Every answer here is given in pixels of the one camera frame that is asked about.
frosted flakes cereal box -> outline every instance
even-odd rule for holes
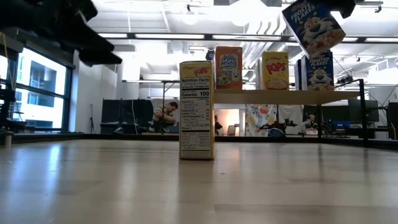
[[[217,47],[215,54],[216,88],[243,88],[242,48]]]
[[[303,56],[301,61],[303,90],[335,90],[332,52],[323,52],[311,59]]]
[[[282,11],[286,24],[308,58],[339,44],[346,36],[324,4],[298,0]]]
[[[262,80],[266,90],[289,89],[289,55],[287,52],[262,54]]]

shelf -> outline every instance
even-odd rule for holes
[[[215,103],[322,105],[358,96],[358,91],[215,90]]]

yellow cereal box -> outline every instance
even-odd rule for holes
[[[180,64],[180,159],[214,159],[213,63]]]
[[[242,54],[241,47],[216,48],[216,88],[242,89]]]
[[[265,90],[289,90],[289,54],[262,54],[262,85]]]

nutrition facts label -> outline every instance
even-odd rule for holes
[[[211,157],[210,77],[181,79],[182,156]]]

orange cereal box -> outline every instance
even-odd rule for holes
[[[289,55],[287,52],[262,54],[262,85],[265,90],[289,90]]]
[[[237,89],[243,87],[242,48],[217,47],[215,54],[216,88]]]

